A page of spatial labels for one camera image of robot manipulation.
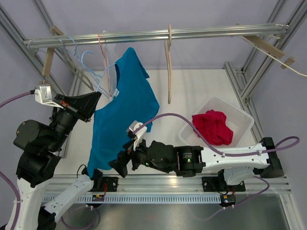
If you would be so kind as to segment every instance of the white plastic basket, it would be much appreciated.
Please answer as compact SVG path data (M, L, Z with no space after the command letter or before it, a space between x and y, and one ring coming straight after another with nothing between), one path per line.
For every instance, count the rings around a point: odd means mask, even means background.
M236 147L240 144L243 137L250 131L254 125L254 118L244 110L222 100L219 97L211 97L207 100L195 114L205 114L208 110L221 111L226 115L226 125L234 132L230 145L221 145L219 147ZM201 138L197 136L192 127L185 124L179 132L179 138L187 145L206 146Z

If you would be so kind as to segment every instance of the clothing tag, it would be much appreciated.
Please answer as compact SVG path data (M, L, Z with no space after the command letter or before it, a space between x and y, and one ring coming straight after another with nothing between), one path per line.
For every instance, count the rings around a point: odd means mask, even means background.
M114 90L114 93L113 93L113 96L117 97L118 94L119 94L119 90L118 90L118 89L115 89L115 90Z

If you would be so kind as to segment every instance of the clothes rail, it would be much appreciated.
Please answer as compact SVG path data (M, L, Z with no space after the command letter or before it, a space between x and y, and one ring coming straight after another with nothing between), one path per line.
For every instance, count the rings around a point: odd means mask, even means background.
M208 27L197 29L172 29L172 39L189 39L223 36L246 36L246 35L282 35L289 31L286 24L260 24L260 25L236 25L223 27ZM168 40L169 30L129 32L129 33L105 33L99 34L102 44L125 43L141 41ZM75 35L71 36L77 45L98 44L98 35ZM46 47L74 46L73 41L67 36L52 36L44 38L27 38L24 44L30 49Z

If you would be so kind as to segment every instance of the black wire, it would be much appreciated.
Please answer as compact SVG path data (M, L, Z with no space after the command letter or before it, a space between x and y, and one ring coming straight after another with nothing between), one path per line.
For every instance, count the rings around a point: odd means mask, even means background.
M219 194L221 194L221 195L223 195L223 196L225 196L225 195L227 195L228 194L228 192L226 192L225 194L224 193L221 193L221 192L219 192L219 190L215 187L215 185L211 182L211 181L206 181L206 182L209 182L211 185L212 185L212 187L215 189L215 191L216 192L218 192Z
M86 168L86 165L85 165L85 164L82 164L82 165L79 166L79 168L78 168L78 170L77 170L77 178L78 178L79 170L81 169L82 166L84 166L84 167Z

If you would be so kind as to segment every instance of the blue t-shirt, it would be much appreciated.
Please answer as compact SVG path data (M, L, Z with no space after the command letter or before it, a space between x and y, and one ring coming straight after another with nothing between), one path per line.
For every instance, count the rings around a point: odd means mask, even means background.
M128 48L115 65L118 95L94 114L92 149L88 173L94 169L111 169L108 163L117 158L123 145L130 141L126 130L133 121L145 123L159 110L159 103L150 87L149 75L133 48ZM150 132L152 123L148 124Z

